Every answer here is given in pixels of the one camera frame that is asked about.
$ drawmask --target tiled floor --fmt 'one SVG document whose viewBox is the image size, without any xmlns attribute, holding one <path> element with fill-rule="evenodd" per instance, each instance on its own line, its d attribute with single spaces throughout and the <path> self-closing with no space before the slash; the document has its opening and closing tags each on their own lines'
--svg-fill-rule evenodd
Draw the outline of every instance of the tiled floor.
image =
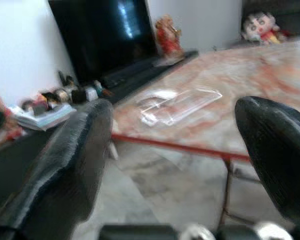
<svg viewBox="0 0 300 240">
<path fill-rule="evenodd" d="M 116 146 L 120 160 L 107 162 L 94 212 L 72 239 L 95 240 L 102 225 L 116 223 L 169 223 L 177 230 L 200 223 L 216 228 L 226 180 L 220 159 L 132 143 Z M 249 164 L 236 167 L 257 177 Z M 234 179 L 229 206 L 251 219 L 291 226 L 260 184 Z M 237 224 L 231 219 L 226 223 Z"/>
</svg>

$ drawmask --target marble table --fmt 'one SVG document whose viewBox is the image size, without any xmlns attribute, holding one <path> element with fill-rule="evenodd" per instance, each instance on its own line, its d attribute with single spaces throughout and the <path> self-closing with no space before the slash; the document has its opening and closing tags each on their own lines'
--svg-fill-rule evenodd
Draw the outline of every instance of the marble table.
<svg viewBox="0 0 300 240">
<path fill-rule="evenodd" d="M 169 127 L 141 122 L 136 103 L 143 93 L 198 85 L 218 90 L 223 97 Z M 300 41 L 200 55 L 114 106 L 112 137 L 248 161 L 234 116 L 236 101 L 243 96 L 265 97 L 300 111 Z"/>
</svg>

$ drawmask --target clear plastic box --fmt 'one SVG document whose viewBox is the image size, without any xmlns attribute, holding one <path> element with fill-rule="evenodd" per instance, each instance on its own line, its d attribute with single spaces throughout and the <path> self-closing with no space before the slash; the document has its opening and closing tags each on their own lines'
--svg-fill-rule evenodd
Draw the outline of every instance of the clear plastic box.
<svg viewBox="0 0 300 240">
<path fill-rule="evenodd" d="M 220 98 L 220 92 L 198 86 L 185 91 L 152 90 L 143 94 L 137 104 L 141 111 L 141 121 L 146 125 L 172 126 Z"/>
</svg>

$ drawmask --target doll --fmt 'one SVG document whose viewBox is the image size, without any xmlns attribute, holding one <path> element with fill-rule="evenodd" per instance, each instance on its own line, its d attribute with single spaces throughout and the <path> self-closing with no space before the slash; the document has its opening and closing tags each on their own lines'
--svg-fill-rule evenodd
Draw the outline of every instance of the doll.
<svg viewBox="0 0 300 240">
<path fill-rule="evenodd" d="M 182 58 L 184 50 L 180 46 L 179 38 L 181 30 L 174 27 L 174 22 L 170 15 L 164 15 L 156 24 L 156 35 L 158 42 L 166 58 Z"/>
<path fill-rule="evenodd" d="M 276 19 L 270 13 L 258 12 L 250 14 L 243 24 L 242 36 L 249 41 L 263 44 L 280 44 L 287 38 L 279 30 Z"/>
</svg>

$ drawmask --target black tv screen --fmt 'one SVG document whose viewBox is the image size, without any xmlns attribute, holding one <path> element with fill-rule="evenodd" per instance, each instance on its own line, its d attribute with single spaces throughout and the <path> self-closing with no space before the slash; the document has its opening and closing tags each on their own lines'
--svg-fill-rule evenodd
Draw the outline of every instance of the black tv screen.
<svg viewBox="0 0 300 240">
<path fill-rule="evenodd" d="M 83 85 L 158 54 L 145 0 L 49 0 L 49 5 Z"/>
</svg>

